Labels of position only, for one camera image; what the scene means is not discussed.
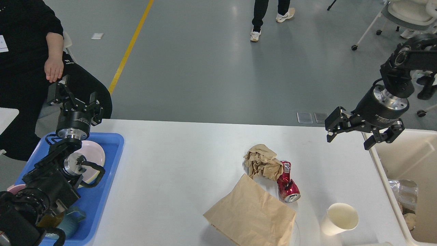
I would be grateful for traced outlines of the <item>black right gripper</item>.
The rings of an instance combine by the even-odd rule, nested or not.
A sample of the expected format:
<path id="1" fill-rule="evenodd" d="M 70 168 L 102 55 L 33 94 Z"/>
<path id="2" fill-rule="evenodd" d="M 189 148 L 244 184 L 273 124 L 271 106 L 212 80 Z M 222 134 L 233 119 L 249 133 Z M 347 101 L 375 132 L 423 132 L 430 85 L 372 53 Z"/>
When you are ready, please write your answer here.
<path id="1" fill-rule="evenodd" d="M 383 85 L 373 85 L 352 112 L 339 106 L 328 115 L 325 119 L 327 142 L 332 142 L 340 133 L 359 131 L 372 133 L 364 142 L 365 150 L 376 143 L 392 143 L 405 129 L 400 117 L 408 109 L 407 98 L 392 95 Z"/>

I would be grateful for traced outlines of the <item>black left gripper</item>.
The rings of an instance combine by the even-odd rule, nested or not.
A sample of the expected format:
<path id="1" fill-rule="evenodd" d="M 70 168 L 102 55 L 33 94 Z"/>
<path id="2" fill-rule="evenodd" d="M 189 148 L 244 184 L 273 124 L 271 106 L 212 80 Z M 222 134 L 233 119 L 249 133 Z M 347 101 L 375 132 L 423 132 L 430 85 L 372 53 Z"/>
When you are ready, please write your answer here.
<path id="1" fill-rule="evenodd" d="M 49 86 L 47 105 L 59 105 L 61 113 L 56 127 L 56 135 L 61 139 L 89 138 L 90 125 L 96 126 L 102 122 L 103 108 L 97 100 L 97 92 L 90 94 L 89 103 L 85 104 L 73 95 L 68 82 L 70 75 Z"/>

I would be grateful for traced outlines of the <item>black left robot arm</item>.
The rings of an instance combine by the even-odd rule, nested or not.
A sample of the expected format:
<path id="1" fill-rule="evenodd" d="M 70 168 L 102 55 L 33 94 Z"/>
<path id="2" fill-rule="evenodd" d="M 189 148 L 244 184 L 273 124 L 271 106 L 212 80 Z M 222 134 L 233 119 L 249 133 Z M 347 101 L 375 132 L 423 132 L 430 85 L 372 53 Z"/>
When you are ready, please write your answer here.
<path id="1" fill-rule="evenodd" d="M 103 108 L 93 92 L 89 102 L 75 98 L 70 91 L 70 76 L 49 87 L 48 104 L 62 104 L 55 137 L 48 154 L 23 176 L 25 188 L 12 194 L 1 192 L 0 229 L 2 246 L 38 246 L 47 233 L 58 235 L 55 246 L 67 238 L 57 227 L 39 226 L 44 216 L 65 213 L 80 195 L 79 186 L 98 185 L 105 169 L 79 155 L 82 141 L 89 137 L 91 126 L 102 121 Z"/>

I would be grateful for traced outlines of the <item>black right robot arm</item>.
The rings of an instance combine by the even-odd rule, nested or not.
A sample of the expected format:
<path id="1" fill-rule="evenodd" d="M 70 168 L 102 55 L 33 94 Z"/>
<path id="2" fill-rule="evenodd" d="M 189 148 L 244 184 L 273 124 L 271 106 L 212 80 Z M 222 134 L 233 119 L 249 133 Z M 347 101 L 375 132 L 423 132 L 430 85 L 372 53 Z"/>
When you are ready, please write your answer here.
<path id="1" fill-rule="evenodd" d="M 422 94 L 436 91 L 436 42 L 435 34 L 421 34 L 398 44 L 380 67 L 383 84 L 375 81 L 351 112 L 339 106 L 325 119 L 327 142 L 340 133 L 359 131 L 370 133 L 365 150 L 377 143 L 392 143 L 405 129 L 400 117 L 409 109 L 408 98 L 414 93 L 410 72 L 430 71 Z"/>

